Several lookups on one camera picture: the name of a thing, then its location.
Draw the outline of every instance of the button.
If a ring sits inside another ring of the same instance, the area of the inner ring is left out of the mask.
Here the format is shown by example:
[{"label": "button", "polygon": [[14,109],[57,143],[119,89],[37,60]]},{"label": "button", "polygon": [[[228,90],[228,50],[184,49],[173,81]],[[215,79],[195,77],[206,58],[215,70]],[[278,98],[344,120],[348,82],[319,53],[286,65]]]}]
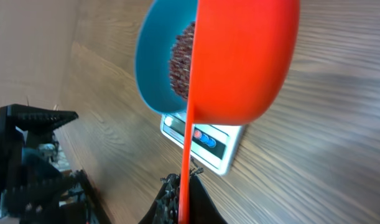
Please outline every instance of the button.
[{"label": "button", "polygon": [[216,146],[216,141],[213,138],[209,138],[206,145],[209,146],[210,148],[214,148]]},{"label": "button", "polygon": [[195,130],[195,131],[194,131],[194,137],[195,137],[196,139],[200,139],[201,136],[202,136],[202,132],[201,132],[201,131],[199,131],[199,130]]},{"label": "button", "polygon": [[201,138],[200,138],[200,141],[202,143],[207,143],[209,140],[209,137],[206,135],[206,134],[202,134]]}]

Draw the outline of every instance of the black object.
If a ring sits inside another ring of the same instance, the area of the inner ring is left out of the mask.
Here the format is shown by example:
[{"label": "black object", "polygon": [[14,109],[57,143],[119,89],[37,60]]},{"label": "black object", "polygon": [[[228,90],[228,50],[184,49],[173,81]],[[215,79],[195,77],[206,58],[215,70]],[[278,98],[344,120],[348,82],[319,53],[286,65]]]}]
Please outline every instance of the black object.
[{"label": "black object", "polygon": [[[158,201],[165,195],[168,183],[164,183],[159,190],[151,208],[146,213],[144,218],[139,222],[139,224],[154,224],[161,223],[155,221],[155,215],[157,212]],[[170,224],[174,222],[163,222],[161,224]],[[193,224],[225,224],[227,223],[224,218],[220,215],[219,211],[215,207],[215,204],[209,197],[208,192],[203,186],[199,176],[193,175],[190,178],[190,223]]]},{"label": "black object", "polygon": [[[64,177],[36,147],[58,146],[53,131],[77,118],[74,111],[0,108],[0,218],[18,217],[21,224],[111,223],[86,174]],[[76,200],[60,205],[68,198]]]}]

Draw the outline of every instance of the brown food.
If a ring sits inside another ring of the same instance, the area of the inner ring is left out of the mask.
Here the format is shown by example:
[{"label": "brown food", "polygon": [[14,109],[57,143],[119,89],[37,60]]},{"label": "brown food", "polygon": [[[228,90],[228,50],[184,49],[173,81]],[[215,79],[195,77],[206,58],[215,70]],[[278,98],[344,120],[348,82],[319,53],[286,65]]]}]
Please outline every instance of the brown food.
[{"label": "brown food", "polygon": [[192,22],[182,35],[176,37],[169,60],[169,79],[173,91],[184,100],[188,98],[192,45],[194,41],[195,22]]}]

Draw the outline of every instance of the blue button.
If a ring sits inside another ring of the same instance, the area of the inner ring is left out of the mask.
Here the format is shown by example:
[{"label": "blue button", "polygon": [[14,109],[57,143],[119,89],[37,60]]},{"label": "blue button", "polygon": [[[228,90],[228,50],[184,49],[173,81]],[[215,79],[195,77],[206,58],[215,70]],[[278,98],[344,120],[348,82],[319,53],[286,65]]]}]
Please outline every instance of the blue button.
[{"label": "blue button", "polygon": [[206,143],[206,145],[209,146],[210,148],[213,148],[216,146],[216,141],[213,138],[210,138],[208,142]]},{"label": "blue button", "polygon": [[200,138],[200,141],[202,143],[207,143],[209,140],[209,137],[206,135],[206,134],[202,134],[201,138]]}]

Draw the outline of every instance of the white digital scale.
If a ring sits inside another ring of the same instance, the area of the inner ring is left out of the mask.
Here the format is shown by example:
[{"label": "white digital scale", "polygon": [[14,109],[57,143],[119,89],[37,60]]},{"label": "white digital scale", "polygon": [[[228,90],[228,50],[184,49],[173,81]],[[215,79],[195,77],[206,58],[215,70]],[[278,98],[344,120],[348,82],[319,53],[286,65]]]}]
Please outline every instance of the white digital scale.
[{"label": "white digital scale", "polygon": [[[185,113],[164,114],[160,122],[162,134],[183,148]],[[191,156],[202,162],[218,175],[229,171],[244,126],[195,124]]]}]

